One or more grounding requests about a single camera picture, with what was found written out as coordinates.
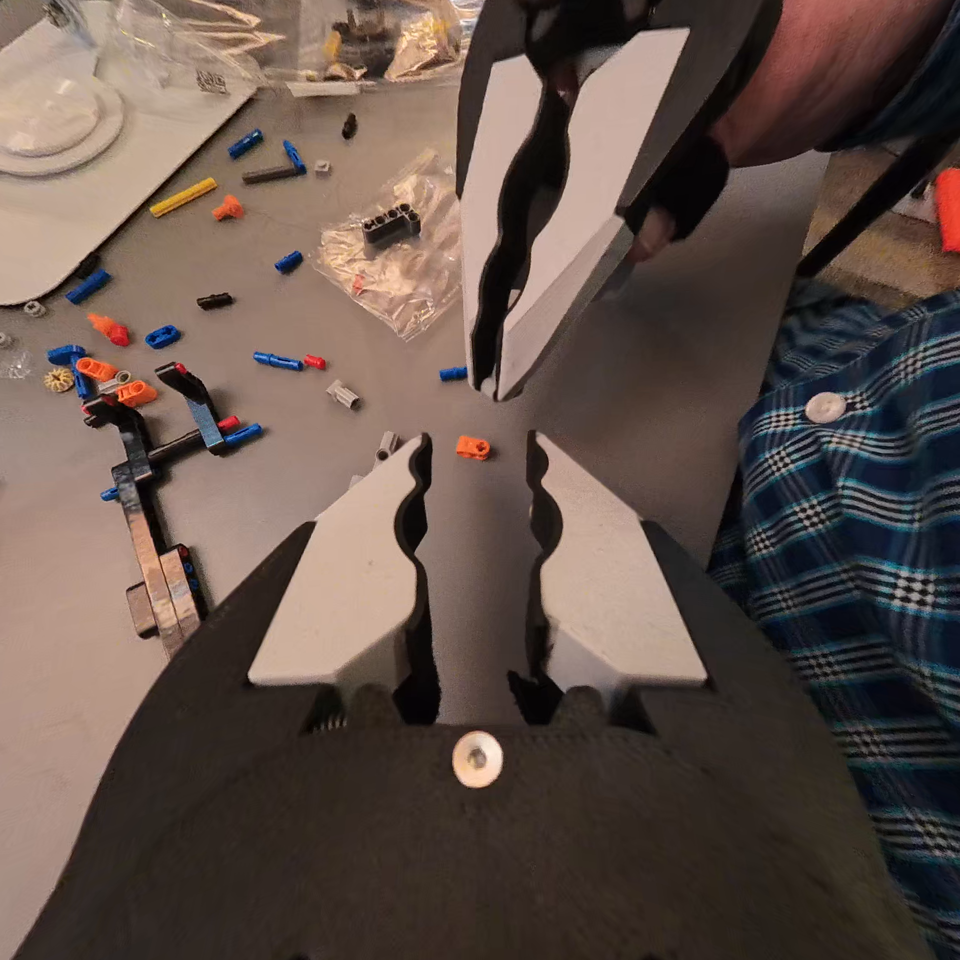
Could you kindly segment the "person's right hand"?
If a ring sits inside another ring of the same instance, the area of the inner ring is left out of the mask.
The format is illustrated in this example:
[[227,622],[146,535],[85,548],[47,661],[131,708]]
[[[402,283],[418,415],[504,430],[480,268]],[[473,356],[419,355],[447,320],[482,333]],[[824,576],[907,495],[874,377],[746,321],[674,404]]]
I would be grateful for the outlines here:
[[790,1],[750,81],[709,136],[731,168],[825,147],[881,112],[946,26],[949,1]]

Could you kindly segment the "dark grey lego angle beam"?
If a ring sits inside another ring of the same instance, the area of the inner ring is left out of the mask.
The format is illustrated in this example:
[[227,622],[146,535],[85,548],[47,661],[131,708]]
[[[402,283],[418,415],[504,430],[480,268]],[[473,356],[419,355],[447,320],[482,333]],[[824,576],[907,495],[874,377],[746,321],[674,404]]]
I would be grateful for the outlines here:
[[364,219],[361,232],[366,247],[384,249],[404,239],[419,237],[422,219],[417,210],[404,201]]

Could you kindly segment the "black lego frame assembly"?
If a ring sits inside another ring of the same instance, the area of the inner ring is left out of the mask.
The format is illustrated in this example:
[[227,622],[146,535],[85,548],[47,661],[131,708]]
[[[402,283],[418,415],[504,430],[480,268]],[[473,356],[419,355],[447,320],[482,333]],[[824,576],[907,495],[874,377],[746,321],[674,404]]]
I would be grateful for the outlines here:
[[87,426],[114,427],[123,445],[125,458],[111,469],[112,487],[101,498],[121,507],[140,571],[139,581],[126,590],[133,629],[142,640],[158,639],[170,660],[199,629],[209,607],[190,549],[166,537],[154,489],[174,462],[201,450],[229,456],[258,439],[263,429],[236,416],[222,417],[204,381],[184,364],[167,363],[154,373],[184,399],[193,430],[155,443],[144,416],[117,393],[91,399],[81,410]]

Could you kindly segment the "clear bag of lego parts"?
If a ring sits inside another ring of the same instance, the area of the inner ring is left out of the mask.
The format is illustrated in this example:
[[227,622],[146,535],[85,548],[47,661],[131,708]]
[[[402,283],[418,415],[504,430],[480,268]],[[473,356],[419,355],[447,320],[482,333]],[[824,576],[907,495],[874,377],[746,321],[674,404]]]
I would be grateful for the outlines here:
[[297,98],[460,80],[482,1],[300,2],[292,67],[281,82]]

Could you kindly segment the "small clear plastic bag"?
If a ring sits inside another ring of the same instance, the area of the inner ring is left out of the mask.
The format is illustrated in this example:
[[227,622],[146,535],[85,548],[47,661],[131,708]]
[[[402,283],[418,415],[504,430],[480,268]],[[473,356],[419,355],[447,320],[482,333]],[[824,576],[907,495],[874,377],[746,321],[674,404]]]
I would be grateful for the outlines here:
[[[419,214],[419,236],[384,248],[365,246],[362,221],[404,202]],[[422,151],[358,210],[324,224],[308,260],[402,341],[425,332],[461,298],[461,212],[450,163],[438,150]],[[366,289],[355,296],[358,273],[366,277]]]

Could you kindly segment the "person's right forearm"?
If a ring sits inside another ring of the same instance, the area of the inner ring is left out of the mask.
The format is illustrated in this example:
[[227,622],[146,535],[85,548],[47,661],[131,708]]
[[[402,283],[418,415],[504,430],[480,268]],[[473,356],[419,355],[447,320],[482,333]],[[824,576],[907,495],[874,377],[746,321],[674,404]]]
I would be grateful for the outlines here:
[[959,2],[911,76],[883,106],[869,110],[816,150],[834,153],[947,133],[959,122]]

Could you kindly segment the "blue plaid shirt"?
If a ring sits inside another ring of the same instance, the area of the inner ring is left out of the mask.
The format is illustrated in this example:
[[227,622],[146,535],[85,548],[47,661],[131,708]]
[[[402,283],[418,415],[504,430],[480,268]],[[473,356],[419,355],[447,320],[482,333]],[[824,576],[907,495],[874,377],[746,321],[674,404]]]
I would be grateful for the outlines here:
[[709,573],[845,756],[895,887],[959,956],[959,293],[788,297]]

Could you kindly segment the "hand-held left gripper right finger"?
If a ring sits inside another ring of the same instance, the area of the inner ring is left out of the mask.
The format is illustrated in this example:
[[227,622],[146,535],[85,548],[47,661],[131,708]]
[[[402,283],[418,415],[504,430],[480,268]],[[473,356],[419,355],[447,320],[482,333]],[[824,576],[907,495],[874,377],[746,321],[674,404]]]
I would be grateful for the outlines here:
[[527,436],[530,524],[539,547],[526,609],[527,674],[510,672],[523,720],[546,725],[588,688],[614,718],[641,688],[709,679],[640,514],[546,433]]

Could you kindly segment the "yellow lego axle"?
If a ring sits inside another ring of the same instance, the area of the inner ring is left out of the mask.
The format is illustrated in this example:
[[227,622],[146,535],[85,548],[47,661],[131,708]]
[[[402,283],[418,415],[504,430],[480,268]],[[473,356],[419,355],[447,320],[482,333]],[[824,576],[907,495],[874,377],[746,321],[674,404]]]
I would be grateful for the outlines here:
[[203,180],[200,180],[175,193],[174,195],[164,198],[151,205],[149,208],[150,215],[155,219],[160,219],[200,198],[207,196],[216,190],[217,187],[218,182],[214,177],[206,177]]

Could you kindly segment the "black metal leg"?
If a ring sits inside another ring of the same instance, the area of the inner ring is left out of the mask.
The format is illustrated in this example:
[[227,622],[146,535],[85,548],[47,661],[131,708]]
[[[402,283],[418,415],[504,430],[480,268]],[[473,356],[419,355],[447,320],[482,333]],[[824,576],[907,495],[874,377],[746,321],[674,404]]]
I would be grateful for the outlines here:
[[959,128],[911,141],[858,201],[798,262],[796,277],[809,279],[831,264],[882,215],[906,198],[935,168],[959,139]]

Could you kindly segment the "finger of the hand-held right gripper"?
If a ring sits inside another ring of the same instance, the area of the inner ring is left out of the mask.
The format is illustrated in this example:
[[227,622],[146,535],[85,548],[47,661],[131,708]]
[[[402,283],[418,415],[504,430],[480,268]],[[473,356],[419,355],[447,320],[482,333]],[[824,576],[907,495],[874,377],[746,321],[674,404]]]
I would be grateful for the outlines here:
[[627,252],[620,196],[688,42],[690,29],[642,30],[580,84],[567,126],[557,206],[531,249],[526,283],[502,329],[496,399],[516,396]]
[[554,106],[528,59],[464,71],[458,113],[462,331],[468,382],[498,381],[502,330],[522,293],[532,245],[550,218],[545,174]]

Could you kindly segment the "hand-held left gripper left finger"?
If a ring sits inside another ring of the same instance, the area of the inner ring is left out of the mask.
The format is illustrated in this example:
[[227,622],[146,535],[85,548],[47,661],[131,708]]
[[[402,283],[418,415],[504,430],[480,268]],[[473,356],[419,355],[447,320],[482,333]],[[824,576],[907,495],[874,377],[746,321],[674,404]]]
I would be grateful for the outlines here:
[[441,690],[428,582],[433,443],[407,440],[321,511],[247,671],[258,688],[321,685],[342,700],[366,686],[403,720],[431,725]]

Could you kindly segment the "grey connector with black pin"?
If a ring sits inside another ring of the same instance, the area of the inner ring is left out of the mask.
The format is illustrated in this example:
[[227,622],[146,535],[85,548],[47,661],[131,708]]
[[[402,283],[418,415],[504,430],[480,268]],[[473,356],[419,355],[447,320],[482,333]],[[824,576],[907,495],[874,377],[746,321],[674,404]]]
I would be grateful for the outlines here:
[[365,473],[353,474],[349,481],[347,489],[352,489],[362,480],[364,480],[369,474],[375,471],[382,464],[386,463],[396,452],[397,448],[401,445],[402,440],[398,434],[393,431],[384,432],[382,438],[379,441],[378,448],[374,455],[373,464]]

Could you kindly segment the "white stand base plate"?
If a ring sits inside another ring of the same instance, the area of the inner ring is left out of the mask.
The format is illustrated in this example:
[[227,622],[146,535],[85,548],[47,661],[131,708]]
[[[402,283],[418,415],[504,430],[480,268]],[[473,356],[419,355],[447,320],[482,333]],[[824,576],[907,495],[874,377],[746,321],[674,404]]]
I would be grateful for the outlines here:
[[87,81],[102,118],[56,155],[1,150],[3,306],[38,299],[73,274],[257,89],[218,95],[155,91],[108,65],[114,2],[46,2],[41,18],[2,46],[2,87],[39,74]]

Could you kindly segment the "clear printed plastic bag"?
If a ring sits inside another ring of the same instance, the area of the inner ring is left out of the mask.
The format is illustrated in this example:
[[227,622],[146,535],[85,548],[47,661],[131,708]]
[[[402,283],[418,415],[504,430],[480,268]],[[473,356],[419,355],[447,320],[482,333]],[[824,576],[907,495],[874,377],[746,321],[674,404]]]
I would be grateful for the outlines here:
[[107,64],[138,87],[218,95],[260,89],[297,38],[294,2],[113,2]]

